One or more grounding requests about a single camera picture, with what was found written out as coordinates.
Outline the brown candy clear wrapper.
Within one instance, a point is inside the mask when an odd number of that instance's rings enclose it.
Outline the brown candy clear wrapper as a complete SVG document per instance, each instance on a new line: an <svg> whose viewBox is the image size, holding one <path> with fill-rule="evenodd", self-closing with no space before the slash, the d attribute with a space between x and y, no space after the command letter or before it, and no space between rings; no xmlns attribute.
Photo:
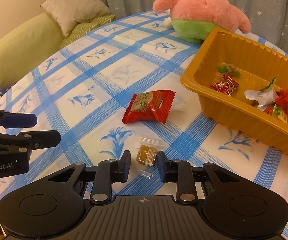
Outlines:
<svg viewBox="0 0 288 240"><path fill-rule="evenodd" d="M132 168L145 179L153 178L153 167L157 162L157 153L163 148L163 142L157 138L139 137L139 147L132 157Z"/></svg>

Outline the large red snack packet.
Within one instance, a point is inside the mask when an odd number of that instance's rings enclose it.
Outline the large red snack packet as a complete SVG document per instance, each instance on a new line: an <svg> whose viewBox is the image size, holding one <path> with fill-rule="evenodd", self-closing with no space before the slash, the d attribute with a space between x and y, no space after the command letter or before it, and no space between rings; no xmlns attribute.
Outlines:
<svg viewBox="0 0 288 240"><path fill-rule="evenodd" d="M172 90L155 90L134 94L122 122L157 121L165 124L175 98Z"/></svg>

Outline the dark red foil candy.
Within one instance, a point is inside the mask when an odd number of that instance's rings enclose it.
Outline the dark red foil candy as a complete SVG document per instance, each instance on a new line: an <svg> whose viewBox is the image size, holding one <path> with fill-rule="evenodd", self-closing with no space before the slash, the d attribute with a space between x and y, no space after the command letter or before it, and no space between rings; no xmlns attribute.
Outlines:
<svg viewBox="0 0 288 240"><path fill-rule="evenodd" d="M239 84L231 76L224 73L222 74L221 82L215 82L211 87L222 94L232 96L232 94L239 88Z"/></svg>

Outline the green candy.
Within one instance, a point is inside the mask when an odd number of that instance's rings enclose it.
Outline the green candy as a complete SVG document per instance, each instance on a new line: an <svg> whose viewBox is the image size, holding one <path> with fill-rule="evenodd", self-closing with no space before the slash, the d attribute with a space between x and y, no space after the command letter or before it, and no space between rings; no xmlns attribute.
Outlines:
<svg viewBox="0 0 288 240"><path fill-rule="evenodd" d="M222 64L217 66L218 72L221 74L227 74L231 77L241 77L241 73L238 71L238 69L233 64Z"/></svg>

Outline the green sofa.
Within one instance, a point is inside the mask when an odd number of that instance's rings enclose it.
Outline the green sofa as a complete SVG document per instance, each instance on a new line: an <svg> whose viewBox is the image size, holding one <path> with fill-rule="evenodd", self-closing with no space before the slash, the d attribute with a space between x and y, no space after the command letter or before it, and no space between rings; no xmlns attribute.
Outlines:
<svg viewBox="0 0 288 240"><path fill-rule="evenodd" d="M42 13L0 39L0 89L7 90L59 50L58 23Z"/></svg>

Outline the blue checked tablecloth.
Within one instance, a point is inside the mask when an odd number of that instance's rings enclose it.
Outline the blue checked tablecloth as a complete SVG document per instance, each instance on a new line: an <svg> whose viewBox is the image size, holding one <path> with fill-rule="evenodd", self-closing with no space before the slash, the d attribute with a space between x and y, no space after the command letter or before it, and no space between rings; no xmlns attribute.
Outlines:
<svg viewBox="0 0 288 240"><path fill-rule="evenodd" d="M197 94L180 83L199 46L165 29L165 17L149 11L98 28L7 91L0 109L34 113L37 130L55 129L62 140L55 148L33 151L26 174L1 178L0 200L71 163L97 165L118 159L124 150L136 155L141 138L149 138L159 141L170 159L216 163L288 202L288 157L202 114ZM176 94L166 124L123 124L133 94L159 89Z"/></svg>

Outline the red orange candy in tray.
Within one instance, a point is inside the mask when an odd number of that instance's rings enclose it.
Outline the red orange candy in tray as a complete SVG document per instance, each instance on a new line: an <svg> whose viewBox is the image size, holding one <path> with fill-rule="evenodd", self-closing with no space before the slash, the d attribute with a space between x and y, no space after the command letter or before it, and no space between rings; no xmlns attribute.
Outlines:
<svg viewBox="0 0 288 240"><path fill-rule="evenodd" d="M268 105L264 112L288 125L288 115L283 108L279 107L275 103Z"/></svg>

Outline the green zigzag cushion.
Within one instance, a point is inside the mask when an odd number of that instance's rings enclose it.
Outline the green zigzag cushion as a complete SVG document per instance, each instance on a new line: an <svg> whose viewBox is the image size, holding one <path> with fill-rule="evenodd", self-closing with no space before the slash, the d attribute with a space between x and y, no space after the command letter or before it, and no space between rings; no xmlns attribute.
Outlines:
<svg viewBox="0 0 288 240"><path fill-rule="evenodd" d="M89 22L77 24L74 27L71 34L64 38L59 48L63 49L67 45L71 44L72 42L75 42L76 40L83 37L87 33L93 31L94 29L97 29L105 24L113 22L115 18L116 18L115 15L105 15L105 16L94 18L90 20Z"/></svg>

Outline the silver foil wrapper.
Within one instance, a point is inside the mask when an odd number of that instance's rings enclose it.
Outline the silver foil wrapper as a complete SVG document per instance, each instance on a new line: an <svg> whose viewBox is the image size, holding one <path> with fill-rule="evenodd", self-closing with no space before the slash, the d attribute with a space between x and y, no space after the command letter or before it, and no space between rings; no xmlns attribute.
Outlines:
<svg viewBox="0 0 288 240"><path fill-rule="evenodd" d="M257 109L264 111L267 106L275 103L278 98L278 94L274 90L274 86L277 81L277 76L275 76L268 86L262 88L261 90L246 90L244 96L248 100L253 100L257 102Z"/></svg>

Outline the orange plastic tray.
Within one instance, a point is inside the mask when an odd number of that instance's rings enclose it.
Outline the orange plastic tray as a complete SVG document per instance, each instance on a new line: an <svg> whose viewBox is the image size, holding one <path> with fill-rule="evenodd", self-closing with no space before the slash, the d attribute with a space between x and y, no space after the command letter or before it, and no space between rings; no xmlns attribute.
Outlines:
<svg viewBox="0 0 288 240"><path fill-rule="evenodd" d="M232 64L241 73L239 88L228 96L212 88L221 82L218 66ZM183 87L198 94L202 113L258 139L288 156L288 125L256 109L247 90L259 91L276 77L274 89L288 89L288 58L249 38L214 29L181 75Z"/></svg>

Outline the beige cushion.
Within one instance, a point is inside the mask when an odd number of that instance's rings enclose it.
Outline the beige cushion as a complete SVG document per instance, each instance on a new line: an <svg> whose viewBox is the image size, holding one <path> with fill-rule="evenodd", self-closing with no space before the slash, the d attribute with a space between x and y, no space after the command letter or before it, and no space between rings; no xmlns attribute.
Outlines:
<svg viewBox="0 0 288 240"><path fill-rule="evenodd" d="M76 25L110 14L102 0L46 0L41 8L58 23L65 37Z"/></svg>

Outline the pink starfish plush toy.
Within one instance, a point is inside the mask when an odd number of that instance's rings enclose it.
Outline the pink starfish plush toy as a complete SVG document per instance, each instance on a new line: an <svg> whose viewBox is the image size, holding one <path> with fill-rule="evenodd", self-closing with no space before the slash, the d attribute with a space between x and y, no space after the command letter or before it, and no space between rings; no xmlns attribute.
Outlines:
<svg viewBox="0 0 288 240"><path fill-rule="evenodd" d="M190 43L201 43L216 28L251 31L249 18L229 0L155 0L152 10L157 14L168 10L174 30Z"/></svg>

